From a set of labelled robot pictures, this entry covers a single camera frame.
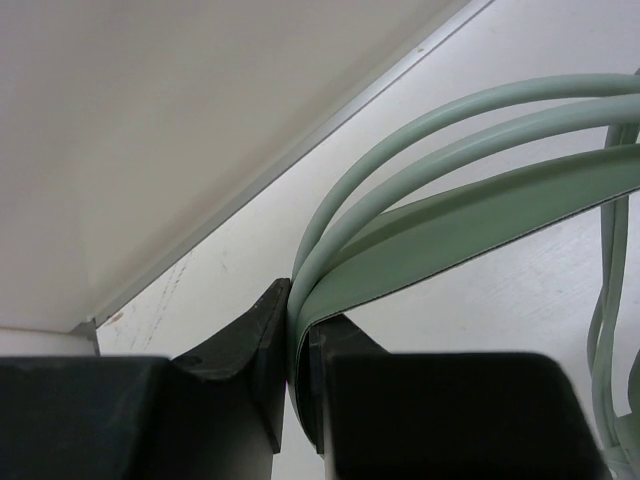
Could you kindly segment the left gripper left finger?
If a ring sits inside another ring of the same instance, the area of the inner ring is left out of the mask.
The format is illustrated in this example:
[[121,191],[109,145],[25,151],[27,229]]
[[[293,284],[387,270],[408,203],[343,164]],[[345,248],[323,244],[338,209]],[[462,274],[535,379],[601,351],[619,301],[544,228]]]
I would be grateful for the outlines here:
[[180,356],[1,361],[5,479],[267,479],[281,449],[285,316],[275,280]]

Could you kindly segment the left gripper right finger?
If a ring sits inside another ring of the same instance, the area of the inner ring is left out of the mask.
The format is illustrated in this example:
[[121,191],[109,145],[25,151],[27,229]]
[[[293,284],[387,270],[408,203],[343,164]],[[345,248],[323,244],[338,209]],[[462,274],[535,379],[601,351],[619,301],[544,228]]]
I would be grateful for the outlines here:
[[339,315],[306,335],[297,404],[329,479],[607,476],[568,377],[537,353],[391,353]]

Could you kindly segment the mint green headphones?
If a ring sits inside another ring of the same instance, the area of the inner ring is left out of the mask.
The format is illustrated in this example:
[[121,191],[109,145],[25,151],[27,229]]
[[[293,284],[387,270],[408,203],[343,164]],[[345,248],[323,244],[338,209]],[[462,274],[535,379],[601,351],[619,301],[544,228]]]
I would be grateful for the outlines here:
[[[445,146],[396,173],[353,206],[345,206],[373,172],[416,142],[478,115],[541,101],[548,103],[547,109]],[[607,129],[600,149],[409,201],[421,187],[491,155],[598,127]],[[587,358],[597,429],[606,445],[615,445],[611,373],[627,256],[629,196],[639,187],[638,134],[637,76],[560,75],[502,85],[445,104],[361,157],[315,211],[293,265],[287,306],[288,379],[299,421],[297,373],[313,326],[599,207],[603,280],[589,326]]]

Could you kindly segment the left aluminium rail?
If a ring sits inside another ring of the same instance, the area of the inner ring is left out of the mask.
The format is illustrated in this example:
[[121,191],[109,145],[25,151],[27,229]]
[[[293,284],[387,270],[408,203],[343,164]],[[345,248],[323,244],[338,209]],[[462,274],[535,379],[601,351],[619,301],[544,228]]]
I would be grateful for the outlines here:
[[412,48],[410,50],[405,51],[403,56],[396,62],[390,64],[389,67],[385,68],[382,73],[376,75],[371,81],[368,81],[364,87],[358,87],[348,101],[343,102],[332,116],[328,117],[326,121],[310,131],[302,140],[274,157],[271,164],[264,167],[256,179],[248,183],[239,193],[233,195],[231,200],[226,202],[226,204],[220,207],[215,213],[209,215],[204,223],[190,232],[177,246],[156,259],[150,267],[138,275],[133,283],[127,286],[126,290],[114,297],[106,306],[97,310],[89,319],[93,321],[97,327],[104,324],[111,316],[134,299],[176,262],[181,260],[208,235],[236,214],[250,200],[255,198],[266,187],[304,158],[305,155],[321,144],[326,138],[371,103],[371,101],[375,100],[451,36],[460,31],[491,4],[491,0],[470,1],[465,6],[459,8],[438,27],[432,29],[429,35],[424,35],[419,41],[412,42]]

